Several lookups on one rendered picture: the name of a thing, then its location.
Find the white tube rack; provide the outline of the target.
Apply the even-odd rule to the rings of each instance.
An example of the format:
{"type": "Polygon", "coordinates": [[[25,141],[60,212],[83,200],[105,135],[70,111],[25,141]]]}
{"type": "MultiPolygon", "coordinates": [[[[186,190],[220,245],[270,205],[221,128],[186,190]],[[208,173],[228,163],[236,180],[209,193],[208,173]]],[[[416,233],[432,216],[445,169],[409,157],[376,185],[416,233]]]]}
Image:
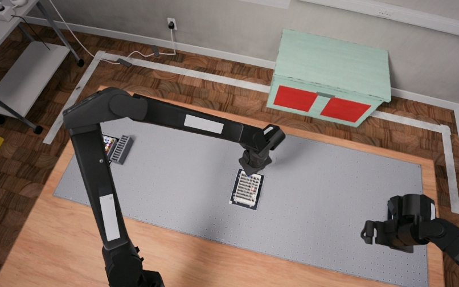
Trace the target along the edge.
{"type": "Polygon", "coordinates": [[[254,206],[256,198],[253,199],[252,196],[257,195],[260,178],[261,175],[256,174],[253,174],[250,178],[247,178],[246,173],[241,171],[234,201],[254,206]],[[252,187],[254,188],[253,192],[251,191],[252,187]]]}

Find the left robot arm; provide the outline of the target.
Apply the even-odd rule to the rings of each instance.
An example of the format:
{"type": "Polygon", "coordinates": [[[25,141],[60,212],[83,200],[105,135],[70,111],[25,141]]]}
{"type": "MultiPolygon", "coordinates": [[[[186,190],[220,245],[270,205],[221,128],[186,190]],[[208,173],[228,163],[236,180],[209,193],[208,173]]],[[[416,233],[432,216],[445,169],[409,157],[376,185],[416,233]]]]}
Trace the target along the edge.
{"type": "Polygon", "coordinates": [[[131,96],[115,87],[99,90],[62,113],[103,243],[109,287],[160,287],[161,284],[145,278],[144,258],[140,258],[139,247],[129,239],[101,122],[129,117],[136,122],[236,142],[245,149],[242,157],[246,164],[250,159],[263,163],[269,150],[273,151],[286,138],[277,125],[261,129],[136,93],[131,96]]]}

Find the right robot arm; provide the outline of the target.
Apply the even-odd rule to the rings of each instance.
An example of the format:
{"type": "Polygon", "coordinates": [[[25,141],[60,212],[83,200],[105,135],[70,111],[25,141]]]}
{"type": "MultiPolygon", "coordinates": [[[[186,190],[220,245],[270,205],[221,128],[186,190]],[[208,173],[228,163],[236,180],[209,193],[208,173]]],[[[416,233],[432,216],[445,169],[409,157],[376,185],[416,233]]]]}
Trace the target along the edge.
{"type": "Polygon", "coordinates": [[[459,227],[436,217],[435,201],[424,194],[390,198],[387,204],[396,219],[383,222],[383,232],[396,232],[406,245],[435,244],[459,266],[459,227]],[[413,221],[414,220],[414,221],[413,221]]]}

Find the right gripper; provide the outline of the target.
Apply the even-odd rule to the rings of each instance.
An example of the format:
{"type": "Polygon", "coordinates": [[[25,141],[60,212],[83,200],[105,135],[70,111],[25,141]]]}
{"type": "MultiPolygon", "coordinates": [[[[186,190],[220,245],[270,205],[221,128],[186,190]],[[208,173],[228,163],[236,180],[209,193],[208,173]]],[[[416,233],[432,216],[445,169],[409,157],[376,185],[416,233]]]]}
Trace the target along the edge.
{"type": "Polygon", "coordinates": [[[364,240],[366,244],[372,245],[372,237],[374,237],[374,228],[376,229],[375,244],[384,245],[390,247],[390,249],[403,251],[407,253],[413,253],[413,245],[407,245],[401,247],[404,244],[398,237],[398,228],[401,224],[398,225],[396,232],[384,233],[383,232],[383,222],[367,220],[365,222],[364,228],[360,233],[360,237],[364,240]],[[366,233],[366,236],[364,236],[366,233]]]}

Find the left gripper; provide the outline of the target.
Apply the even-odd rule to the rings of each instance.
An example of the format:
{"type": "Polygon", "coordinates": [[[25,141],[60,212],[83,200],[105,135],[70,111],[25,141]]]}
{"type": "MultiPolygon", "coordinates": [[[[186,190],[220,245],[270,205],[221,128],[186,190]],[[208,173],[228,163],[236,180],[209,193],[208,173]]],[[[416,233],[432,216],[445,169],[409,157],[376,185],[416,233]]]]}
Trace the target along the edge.
{"type": "Polygon", "coordinates": [[[239,158],[239,163],[243,167],[245,173],[247,176],[251,176],[253,174],[256,174],[258,171],[264,169],[266,165],[272,163],[272,160],[270,156],[268,155],[266,160],[263,163],[254,163],[251,159],[249,160],[249,163],[246,164],[245,160],[243,157],[239,158]]]}

